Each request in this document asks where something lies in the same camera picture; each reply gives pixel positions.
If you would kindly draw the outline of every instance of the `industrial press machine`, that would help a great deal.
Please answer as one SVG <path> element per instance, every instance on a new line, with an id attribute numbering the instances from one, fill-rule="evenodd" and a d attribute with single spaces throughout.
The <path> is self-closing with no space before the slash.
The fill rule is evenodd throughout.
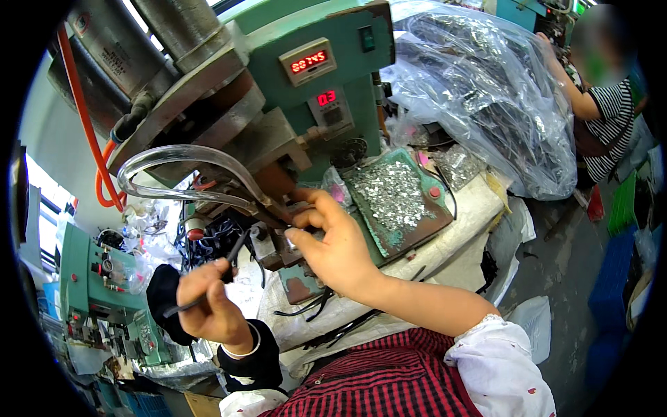
<path id="1" fill-rule="evenodd" d="M 204 0 L 131 4 L 147 31 L 121 0 L 81 0 L 67 18 L 92 126 L 110 137 L 98 174 L 108 170 L 130 195 L 190 201 L 183 223 L 193 239 L 225 210 L 254 217 L 257 260 L 285 282 L 301 282 L 299 296 L 285 285 L 290 302 L 315 296 L 321 288 L 281 232 L 291 222 L 286 195 L 297 183 L 321 181 L 331 166 L 345 175 L 380 154 L 378 71 L 394 62 L 388 3 L 246 0 L 219 16 Z M 49 76 L 74 104 L 64 61 L 54 59 Z M 352 215 L 377 265 L 452 220 L 440 182 L 407 153 L 383 158 L 415 171 L 415 192 L 434 214 L 389 239 L 356 199 Z M 172 189 L 195 170 L 194 189 Z M 133 182 L 140 171 L 166 188 Z"/>
<path id="2" fill-rule="evenodd" d="M 83 230 L 67 224 L 60 261 L 60 308 L 68 336 L 103 348 L 103 321 L 115 356 L 138 360 L 143 366 L 170 363 L 163 333 L 144 297 L 129 292 L 127 276 L 133 269 L 132 255 L 102 248 Z"/>

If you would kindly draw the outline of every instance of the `green crate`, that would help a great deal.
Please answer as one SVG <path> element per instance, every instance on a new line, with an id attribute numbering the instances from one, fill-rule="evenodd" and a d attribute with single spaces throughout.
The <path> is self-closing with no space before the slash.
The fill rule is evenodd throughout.
<path id="1" fill-rule="evenodd" d="M 634 214 L 634 191 L 637 182 L 637 171 L 633 171 L 628 179 L 623 181 L 614 192 L 612 215 L 609 217 L 607 230 L 609 236 L 616 236 L 628 226 L 637 224 Z"/>

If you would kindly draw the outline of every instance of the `black and white striped shirt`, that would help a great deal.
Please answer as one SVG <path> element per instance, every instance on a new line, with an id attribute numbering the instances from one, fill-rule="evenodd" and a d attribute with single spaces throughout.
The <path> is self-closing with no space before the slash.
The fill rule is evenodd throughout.
<path id="1" fill-rule="evenodd" d="M 588 93 L 593 97 L 602 115 L 600 119 L 585 122 L 593 136 L 606 145 L 628 126 L 616 146 L 609 151 L 610 157 L 584 157 L 588 174 L 593 181 L 599 182 L 612 170 L 628 147 L 634 124 L 634 106 L 630 80 L 627 78 L 613 87 L 593 87 Z"/>

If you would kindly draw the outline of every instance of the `woman's left hand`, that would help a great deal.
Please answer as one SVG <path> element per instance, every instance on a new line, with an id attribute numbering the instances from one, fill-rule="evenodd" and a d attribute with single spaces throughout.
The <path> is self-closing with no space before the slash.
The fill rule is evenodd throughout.
<path id="1" fill-rule="evenodd" d="M 548 38 L 546 35 L 544 35 L 542 32 L 537 32 L 537 33 L 535 34 L 535 36 L 536 36 L 536 37 L 537 37 L 537 38 L 538 38 L 544 45 L 551 46 L 551 41 L 550 41 L 549 38 Z"/>
<path id="2" fill-rule="evenodd" d="M 228 268 L 229 262 L 222 258 L 182 277 L 176 290 L 179 306 L 203 294 L 206 294 L 206 299 L 179 312 L 178 317 L 186 333 L 222 343 L 232 354 L 242 355 L 252 350 L 253 340 L 241 310 L 227 298 L 225 284 L 220 280 Z"/>

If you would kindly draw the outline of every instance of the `white sleeve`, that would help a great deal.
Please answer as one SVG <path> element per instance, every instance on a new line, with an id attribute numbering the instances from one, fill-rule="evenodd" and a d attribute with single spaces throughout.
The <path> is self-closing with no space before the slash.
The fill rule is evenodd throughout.
<path id="1" fill-rule="evenodd" d="M 287 396 L 276 390 L 236 391 L 220 401 L 222 417 L 256 417 L 285 404 Z"/>
<path id="2" fill-rule="evenodd" d="M 555 417 L 549 385 L 530 359 L 518 325 L 489 314 L 454 339 L 445 363 L 458 367 L 470 399 L 484 417 Z"/>

